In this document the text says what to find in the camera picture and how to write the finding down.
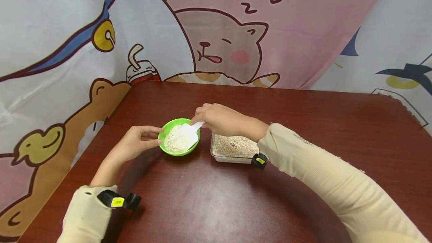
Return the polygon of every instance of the pink cheek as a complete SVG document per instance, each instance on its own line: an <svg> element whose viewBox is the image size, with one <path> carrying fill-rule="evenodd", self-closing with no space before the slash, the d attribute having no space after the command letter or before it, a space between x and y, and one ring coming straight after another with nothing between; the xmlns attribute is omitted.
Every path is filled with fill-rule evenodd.
<svg viewBox="0 0 432 243"><path fill-rule="evenodd" d="M251 56L245 50L236 50L231 53L231 61L236 64L248 64Z"/></svg>

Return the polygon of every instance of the cat tongue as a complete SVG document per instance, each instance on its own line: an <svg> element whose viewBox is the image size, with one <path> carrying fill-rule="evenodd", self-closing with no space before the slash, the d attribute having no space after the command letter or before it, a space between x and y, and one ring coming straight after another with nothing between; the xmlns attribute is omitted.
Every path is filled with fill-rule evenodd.
<svg viewBox="0 0 432 243"><path fill-rule="evenodd" d="M222 58L220 58L219 56L207 55L206 58L208 60L210 60L211 62L214 62L214 63L218 63L219 64L219 63L222 62Z"/></svg>

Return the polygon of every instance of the left hand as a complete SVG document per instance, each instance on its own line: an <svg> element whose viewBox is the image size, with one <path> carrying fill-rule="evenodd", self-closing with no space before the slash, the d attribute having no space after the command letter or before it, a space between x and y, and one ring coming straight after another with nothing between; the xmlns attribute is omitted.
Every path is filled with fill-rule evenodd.
<svg viewBox="0 0 432 243"><path fill-rule="evenodd" d="M143 151L159 146L162 140L157 139L158 134L163 131L160 127L133 126L110 151L107 159L117 164L133 160Z"/></svg>

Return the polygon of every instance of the dark blue shape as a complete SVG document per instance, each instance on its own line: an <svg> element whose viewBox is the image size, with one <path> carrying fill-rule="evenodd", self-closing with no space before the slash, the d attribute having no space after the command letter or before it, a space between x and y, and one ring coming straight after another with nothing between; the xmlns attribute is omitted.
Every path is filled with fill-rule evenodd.
<svg viewBox="0 0 432 243"><path fill-rule="evenodd" d="M343 51L340 53L342 56L358 56L356 52L356 38L359 30L360 28L357 29L355 34L350 39L349 43L345 46L345 48L343 48Z"/></svg>
<svg viewBox="0 0 432 243"><path fill-rule="evenodd" d="M108 8L111 7L114 1L115 0L104 0L102 13L99 17L74 33L74 35L69 37L59 48L57 48L57 50L51 53L51 55L29 67L26 67L25 69L0 77L0 82L46 72L47 70L65 63L65 61L71 58L81 47L92 40L92 34L96 27L99 26L103 20L109 18Z"/></svg>
<svg viewBox="0 0 432 243"><path fill-rule="evenodd" d="M386 69L381 70L375 74L386 74L392 75L400 78L411 79L421 84L430 95L432 95L432 82L425 75L426 73L432 71L432 67L424 66L424 65L414 65L414 64L405 64L403 70L401 69Z"/></svg>

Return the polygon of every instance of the white plastic spoon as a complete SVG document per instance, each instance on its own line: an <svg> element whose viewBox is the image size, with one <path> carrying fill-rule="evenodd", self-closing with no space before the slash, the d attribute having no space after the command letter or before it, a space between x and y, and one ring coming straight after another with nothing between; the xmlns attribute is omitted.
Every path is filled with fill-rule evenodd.
<svg viewBox="0 0 432 243"><path fill-rule="evenodd" d="M199 121L192 126L185 123L178 129L175 140L182 139L181 149L183 152L190 149L198 141L197 131L204 123L204 121Z"/></svg>

